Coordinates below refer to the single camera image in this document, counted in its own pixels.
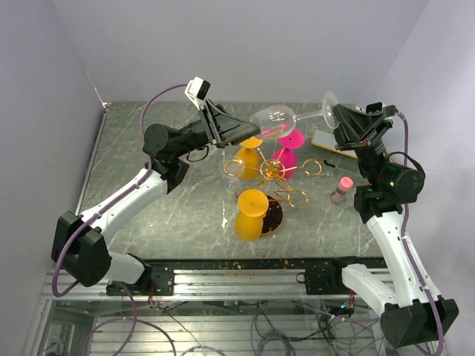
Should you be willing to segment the clear wine glass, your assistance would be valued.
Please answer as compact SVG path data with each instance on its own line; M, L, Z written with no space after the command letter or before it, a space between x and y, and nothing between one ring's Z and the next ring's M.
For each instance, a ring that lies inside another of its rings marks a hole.
M339 121L333 113L333 108L338 104L336 95L326 92L321 108L317 111L296 114L286 105L271 105L252 114L249 122L260 128L261 132L257 135L259 139L280 139L289 136L299 121L313 117L323 118L327 127L335 130Z
M233 197L238 197L243 191L240 177L245 169L244 161L237 156L228 155L220 161L219 171L225 179L226 191Z

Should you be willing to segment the magenta wine glass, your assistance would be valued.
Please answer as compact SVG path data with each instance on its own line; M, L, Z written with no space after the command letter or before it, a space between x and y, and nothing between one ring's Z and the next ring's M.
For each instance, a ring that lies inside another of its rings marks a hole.
M281 163L279 169L285 170L281 174L285 180L290 179L294 174L292 167L296 166L297 161L295 150L299 149L304 141L305 137L298 129L294 129L290 134L278 140L281 148L274 152L272 158Z

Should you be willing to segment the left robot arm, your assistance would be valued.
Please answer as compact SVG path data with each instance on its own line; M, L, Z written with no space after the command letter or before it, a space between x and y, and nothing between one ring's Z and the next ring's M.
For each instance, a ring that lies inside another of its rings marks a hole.
M75 285L91 287L103 279L125 283L134 294L151 287L151 267L131 254L114 254L108 241L141 210L171 193L184 179L189 164L182 156L214 145L238 145L261 132L259 125L238 119L223 107L205 100L198 105L199 119L175 129L153 124L143 134L145 167L109 198L81 214L65 212L56 225L51 258L55 262L53 293L59 272L66 270Z

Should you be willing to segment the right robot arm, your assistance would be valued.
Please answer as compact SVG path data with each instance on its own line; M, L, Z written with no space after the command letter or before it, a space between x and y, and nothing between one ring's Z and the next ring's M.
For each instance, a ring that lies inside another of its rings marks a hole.
M426 173L407 149L399 153L404 161L394 162L397 153L387 152L382 140L393 126L393 117L404 119L404 114L380 102L365 111L335 104L327 113L337 122L336 149L353 151L367 180L356 189L354 207L379 245L393 287L361 263L331 271L327 285L335 293L350 289L361 297L378 315L383 335L394 348L436 342L434 353L441 355L459 308L435 286L407 232L409 205L417 201Z

